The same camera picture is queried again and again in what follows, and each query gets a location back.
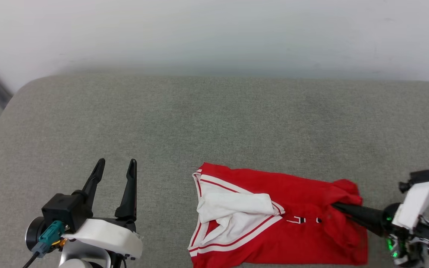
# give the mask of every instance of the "red shirt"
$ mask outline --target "red shirt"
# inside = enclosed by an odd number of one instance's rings
[[[232,170],[210,163],[204,163],[193,177],[198,198],[213,191],[269,194],[278,211],[256,216],[246,227],[240,228],[240,221],[237,226],[230,223],[222,239],[207,244],[200,242],[219,224],[214,220],[209,224],[198,221],[188,248],[195,268],[233,267],[243,262],[367,263],[366,229],[331,206],[334,202],[362,204],[351,181],[329,183],[281,173]]]

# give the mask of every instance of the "couch cushion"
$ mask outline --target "couch cushion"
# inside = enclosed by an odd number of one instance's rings
[[[379,209],[403,200],[398,181],[429,169],[429,83],[112,74],[32,81],[0,118],[0,267],[29,259],[31,220],[54,194],[82,188],[101,157],[99,217],[113,216],[128,163],[139,163],[144,249],[129,266],[189,267],[197,219],[191,174],[204,161],[346,178]],[[382,239],[369,244],[369,267],[393,266]],[[56,267],[58,257],[31,267]]]

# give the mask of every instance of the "green led light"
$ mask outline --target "green led light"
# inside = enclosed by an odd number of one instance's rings
[[[389,251],[393,249],[392,239],[387,239],[387,246]]]

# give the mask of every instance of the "red jersey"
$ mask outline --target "red jersey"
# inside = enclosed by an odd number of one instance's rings
[[[210,163],[193,178],[199,217],[188,251],[195,268],[367,263],[366,229],[331,206],[362,204],[351,181],[329,183]]]

